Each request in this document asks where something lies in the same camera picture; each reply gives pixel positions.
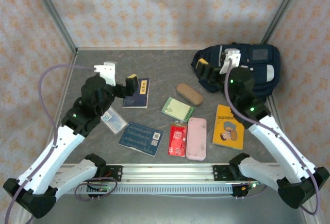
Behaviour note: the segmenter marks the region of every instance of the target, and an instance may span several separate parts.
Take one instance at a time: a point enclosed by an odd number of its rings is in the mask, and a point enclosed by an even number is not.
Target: gray table surface
[[[150,93],[147,109],[122,108],[122,99],[116,98],[112,107],[127,121],[136,122],[164,131],[155,157],[134,151],[118,144],[123,131],[114,135],[101,122],[68,157],[66,163],[79,163],[86,155],[95,153],[107,163],[198,163],[187,158],[168,155],[170,124],[176,119],[161,112],[171,96],[191,105],[181,97],[175,87],[185,82],[197,90],[203,97],[203,103],[195,107],[192,117],[207,120],[207,153],[205,163],[227,163],[232,157],[245,152],[261,162],[274,162],[263,144],[248,131],[244,133],[242,151],[212,144],[218,104],[226,105],[223,94],[207,92],[199,83],[190,65],[196,50],[84,50],[79,51],[76,65],[94,66],[105,61],[117,62],[117,83],[133,73],[140,78],[150,78]],[[81,96],[80,89],[86,79],[94,72],[74,69],[67,94],[65,96],[61,119],[72,107],[76,98]]]
[[[242,201],[219,195],[111,195],[79,202],[64,195],[45,217],[33,223],[306,224],[306,220],[301,209],[291,209],[269,188]]]

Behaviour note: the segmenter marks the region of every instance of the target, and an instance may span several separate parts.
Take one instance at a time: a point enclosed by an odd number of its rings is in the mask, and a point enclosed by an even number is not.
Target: qr code
[[[175,131],[173,137],[177,138],[177,139],[181,139],[182,138],[182,132],[181,131]]]
[[[157,132],[155,132],[155,133],[154,133],[154,136],[153,136],[153,139],[158,140],[159,138],[160,138],[160,134],[157,133]]]
[[[151,145],[157,146],[157,143],[158,143],[158,141],[153,140],[153,141],[151,142]]]

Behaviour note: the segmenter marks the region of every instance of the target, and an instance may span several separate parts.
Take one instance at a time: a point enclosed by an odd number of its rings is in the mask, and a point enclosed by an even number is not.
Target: blue passport
[[[147,108],[149,98],[150,78],[139,79],[139,86],[133,96],[127,96],[123,100],[124,108]]]
[[[129,123],[119,144],[133,150],[155,156],[163,132],[144,125]]]

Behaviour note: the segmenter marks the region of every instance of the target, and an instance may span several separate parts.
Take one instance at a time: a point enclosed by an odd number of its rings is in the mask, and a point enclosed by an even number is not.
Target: cartoon illustration
[[[223,141],[229,140],[229,139],[231,139],[232,141],[237,140],[236,125],[234,125],[230,121],[226,121],[223,123],[223,128],[224,128],[225,132],[220,134],[221,140],[223,140]]]

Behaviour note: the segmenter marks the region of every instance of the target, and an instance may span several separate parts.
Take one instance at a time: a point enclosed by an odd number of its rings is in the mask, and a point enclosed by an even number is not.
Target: red package
[[[187,125],[186,124],[172,124],[170,130],[170,156],[186,156],[186,138]]]

